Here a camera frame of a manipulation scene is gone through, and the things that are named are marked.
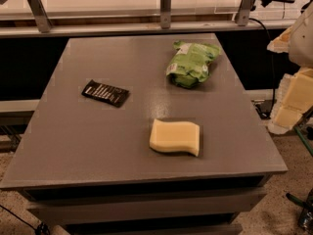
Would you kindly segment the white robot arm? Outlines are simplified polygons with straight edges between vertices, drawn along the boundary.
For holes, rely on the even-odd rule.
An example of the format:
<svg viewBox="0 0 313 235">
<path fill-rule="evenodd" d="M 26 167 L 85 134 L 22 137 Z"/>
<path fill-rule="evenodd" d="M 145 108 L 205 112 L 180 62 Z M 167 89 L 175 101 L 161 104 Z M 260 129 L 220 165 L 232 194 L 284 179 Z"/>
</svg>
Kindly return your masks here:
<svg viewBox="0 0 313 235">
<path fill-rule="evenodd" d="M 313 2 L 292 26 L 289 58 L 301 67 L 313 68 Z"/>
</svg>

